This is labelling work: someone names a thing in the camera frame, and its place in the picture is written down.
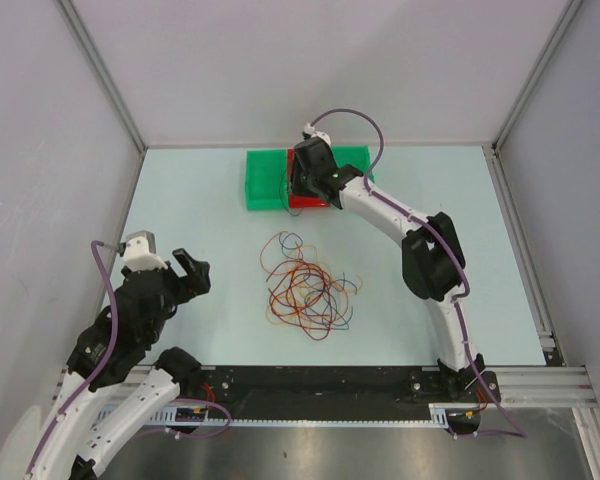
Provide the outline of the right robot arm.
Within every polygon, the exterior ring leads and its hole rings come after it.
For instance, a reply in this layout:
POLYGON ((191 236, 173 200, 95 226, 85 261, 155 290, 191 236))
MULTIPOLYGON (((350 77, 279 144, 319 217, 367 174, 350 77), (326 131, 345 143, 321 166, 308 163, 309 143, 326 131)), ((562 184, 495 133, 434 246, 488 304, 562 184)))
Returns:
POLYGON ((443 212, 426 216, 379 189, 369 173, 338 166, 330 144, 319 137, 293 148, 290 189, 358 215, 400 247, 404 283, 434 310, 442 391, 453 401, 473 394, 484 360, 470 339, 462 308, 470 286, 452 219, 443 212))

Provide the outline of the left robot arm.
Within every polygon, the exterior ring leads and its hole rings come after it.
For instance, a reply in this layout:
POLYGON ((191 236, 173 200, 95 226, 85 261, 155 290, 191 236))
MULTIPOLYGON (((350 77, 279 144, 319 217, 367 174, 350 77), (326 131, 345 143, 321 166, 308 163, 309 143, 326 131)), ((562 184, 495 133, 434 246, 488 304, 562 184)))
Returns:
POLYGON ((13 432, 5 442, 0 479, 97 479, 157 410, 199 392, 201 364, 172 347, 104 421, 96 420, 178 307, 211 289, 207 262, 184 249, 173 256, 183 275, 151 251, 125 254, 124 281, 119 288, 105 286, 110 304, 79 335, 47 419, 32 433, 13 432))

